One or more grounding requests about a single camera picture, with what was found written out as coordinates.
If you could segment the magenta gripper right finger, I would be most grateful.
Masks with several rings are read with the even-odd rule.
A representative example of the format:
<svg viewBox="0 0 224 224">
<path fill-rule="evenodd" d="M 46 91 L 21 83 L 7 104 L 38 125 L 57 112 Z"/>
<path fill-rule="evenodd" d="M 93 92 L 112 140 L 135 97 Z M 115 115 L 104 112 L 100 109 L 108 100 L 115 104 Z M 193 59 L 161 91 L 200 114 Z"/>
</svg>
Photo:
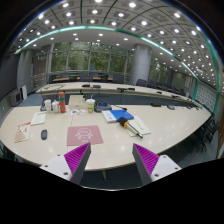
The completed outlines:
<svg viewBox="0 0 224 224">
<path fill-rule="evenodd" d="M 143 185 L 181 170 L 181 167 L 167 155 L 159 156 L 138 144 L 133 144 L 132 154 Z"/>
</svg>

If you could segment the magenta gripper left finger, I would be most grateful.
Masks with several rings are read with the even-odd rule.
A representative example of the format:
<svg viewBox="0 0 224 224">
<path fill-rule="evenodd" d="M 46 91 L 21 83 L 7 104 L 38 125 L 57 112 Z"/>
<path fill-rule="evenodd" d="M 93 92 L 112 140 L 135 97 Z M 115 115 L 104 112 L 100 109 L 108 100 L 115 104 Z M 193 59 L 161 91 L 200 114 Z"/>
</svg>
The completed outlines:
<svg viewBox="0 0 224 224">
<path fill-rule="evenodd" d="M 87 143 L 66 154 L 55 155 L 41 169 L 79 185 L 90 154 L 91 144 Z"/>
</svg>

